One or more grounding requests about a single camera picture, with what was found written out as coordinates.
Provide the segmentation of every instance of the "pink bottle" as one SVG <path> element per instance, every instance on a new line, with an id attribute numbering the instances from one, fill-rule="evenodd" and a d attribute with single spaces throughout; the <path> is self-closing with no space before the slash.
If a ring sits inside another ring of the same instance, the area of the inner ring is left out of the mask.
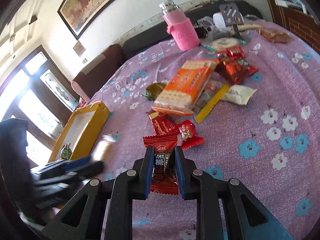
<path id="1" fill-rule="evenodd" d="M 172 35 L 179 49 L 187 51 L 200 44 L 193 25 L 184 12 L 172 0 L 159 5 L 167 23 L 167 32 Z"/>

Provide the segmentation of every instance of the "white candy wrapper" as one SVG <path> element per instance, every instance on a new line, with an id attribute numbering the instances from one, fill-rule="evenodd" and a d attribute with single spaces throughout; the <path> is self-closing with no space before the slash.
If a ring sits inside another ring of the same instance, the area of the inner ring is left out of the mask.
<path id="1" fill-rule="evenodd" d="M 255 91 L 257 90 L 246 86 L 233 85 L 221 100 L 245 106 Z"/>

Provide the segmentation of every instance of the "brown sofa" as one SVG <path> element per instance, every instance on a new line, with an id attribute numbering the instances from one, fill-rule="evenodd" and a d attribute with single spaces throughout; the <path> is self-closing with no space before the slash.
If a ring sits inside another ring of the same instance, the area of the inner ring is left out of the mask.
<path id="1" fill-rule="evenodd" d="M 71 87 L 88 102 L 124 62 L 121 46 L 111 45 L 78 73 Z"/>

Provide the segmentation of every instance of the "screw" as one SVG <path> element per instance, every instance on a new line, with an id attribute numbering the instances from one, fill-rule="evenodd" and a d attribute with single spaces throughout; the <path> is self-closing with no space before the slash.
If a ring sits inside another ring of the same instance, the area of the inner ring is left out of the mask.
<path id="1" fill-rule="evenodd" d="M 193 174 L 196 175 L 196 176 L 201 176 L 203 174 L 203 171 L 201 170 L 194 170 L 193 171 Z"/>
<path id="2" fill-rule="evenodd" d="M 135 170 L 128 170 L 127 171 L 127 175 L 130 176 L 130 177 L 132 177 L 132 176 L 134 176 L 136 174 L 137 174 L 137 172 Z"/>
<path id="3" fill-rule="evenodd" d="M 90 180 L 90 185 L 91 186 L 97 186 L 98 184 L 99 184 L 99 181 L 97 179 Z"/>
<path id="4" fill-rule="evenodd" d="M 237 185 L 239 185 L 240 181 L 239 181 L 238 179 L 231 179 L 231 180 L 230 180 L 230 183 L 231 183 L 232 185 L 237 186 Z"/>

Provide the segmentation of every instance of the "door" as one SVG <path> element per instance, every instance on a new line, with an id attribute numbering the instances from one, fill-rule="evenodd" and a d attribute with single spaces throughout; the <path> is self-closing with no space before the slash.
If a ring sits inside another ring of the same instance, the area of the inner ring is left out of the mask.
<path id="1" fill-rule="evenodd" d="M 275 0 L 268 0 L 268 3 L 274 23 L 297 35 L 320 54 L 320 26 L 311 15 L 297 9 L 278 6 Z"/>
<path id="2" fill-rule="evenodd" d="M 0 87 L 0 120 L 27 120 L 27 155 L 38 165 L 46 164 L 78 100 L 67 78 L 40 46 Z"/>

